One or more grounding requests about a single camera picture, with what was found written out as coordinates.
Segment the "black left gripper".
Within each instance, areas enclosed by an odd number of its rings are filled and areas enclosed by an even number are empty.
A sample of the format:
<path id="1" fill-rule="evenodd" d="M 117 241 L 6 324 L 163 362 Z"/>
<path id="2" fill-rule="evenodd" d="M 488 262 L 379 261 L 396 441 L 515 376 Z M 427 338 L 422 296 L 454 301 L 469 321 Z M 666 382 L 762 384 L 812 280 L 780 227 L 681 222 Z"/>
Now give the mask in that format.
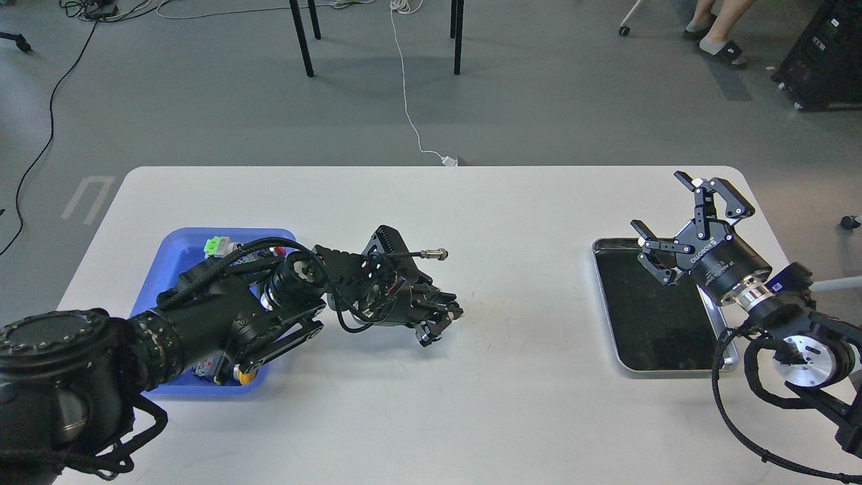
<path id="1" fill-rule="evenodd" d="M 407 282 L 392 295 L 385 284 L 365 283 L 358 291 L 357 307 L 378 326 L 405 325 L 416 331 L 423 347 L 440 339 L 444 329 L 464 314 L 456 294 L 440 291 L 433 280 Z"/>

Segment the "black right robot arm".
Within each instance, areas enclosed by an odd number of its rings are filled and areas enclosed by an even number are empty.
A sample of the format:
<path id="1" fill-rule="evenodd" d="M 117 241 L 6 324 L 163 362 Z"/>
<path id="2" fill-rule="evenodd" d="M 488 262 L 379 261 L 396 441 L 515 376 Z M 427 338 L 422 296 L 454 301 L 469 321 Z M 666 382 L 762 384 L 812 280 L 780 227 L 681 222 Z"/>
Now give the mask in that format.
<path id="1" fill-rule="evenodd" d="M 720 332 L 713 356 L 711 386 L 727 428 L 765 463 L 860 483 L 860 475 L 823 472 L 759 446 L 730 420 L 719 389 L 724 350 L 744 337 L 744 374 L 752 393 L 777 408 L 821 412 L 837 427 L 834 438 L 841 449 L 860 455 L 860 395 L 846 403 L 827 392 L 860 371 L 860 326 L 817 310 L 812 273 L 802 264 L 794 262 L 772 276 L 772 267 L 736 233 L 736 223 L 756 209 L 727 179 L 674 175 L 693 193 L 693 218 L 671 238 L 659 238 L 643 221 L 631 221 L 641 247 L 638 261 L 663 286 L 687 274 L 717 306 L 738 304 L 746 312 L 742 325 Z"/>

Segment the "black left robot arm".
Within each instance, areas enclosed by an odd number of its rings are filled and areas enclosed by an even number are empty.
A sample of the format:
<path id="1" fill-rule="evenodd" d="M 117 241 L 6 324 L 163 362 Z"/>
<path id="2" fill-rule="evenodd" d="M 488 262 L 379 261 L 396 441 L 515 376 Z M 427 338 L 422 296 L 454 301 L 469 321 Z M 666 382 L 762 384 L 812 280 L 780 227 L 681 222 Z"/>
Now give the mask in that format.
<path id="1" fill-rule="evenodd" d="M 49 311 L 2 327 L 2 483 L 51 484 L 64 469 L 106 481 L 133 469 L 166 412 L 144 393 L 221 353 L 250 374 L 316 335 L 329 306 L 360 333 L 404 326 L 423 346 L 464 313 L 380 225 L 361 253 L 271 236 L 209 254 L 131 317 Z"/>

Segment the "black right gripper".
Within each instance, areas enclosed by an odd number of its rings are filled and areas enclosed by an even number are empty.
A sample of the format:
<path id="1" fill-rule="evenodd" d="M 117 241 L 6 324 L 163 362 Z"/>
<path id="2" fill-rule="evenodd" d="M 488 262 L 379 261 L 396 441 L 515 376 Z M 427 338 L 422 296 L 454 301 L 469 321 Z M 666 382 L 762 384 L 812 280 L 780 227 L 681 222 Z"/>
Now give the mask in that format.
<path id="1" fill-rule="evenodd" d="M 680 170 L 674 177 L 694 194 L 693 218 L 674 242 L 659 240 L 643 221 L 633 219 L 631 227 L 640 237 L 638 261 L 662 286 L 674 286 L 683 270 L 670 254 L 689 257 L 689 276 L 717 306 L 727 306 L 745 280 L 764 282 L 772 273 L 772 266 L 736 236 L 735 224 L 752 217 L 755 208 L 727 179 L 693 179 Z"/>

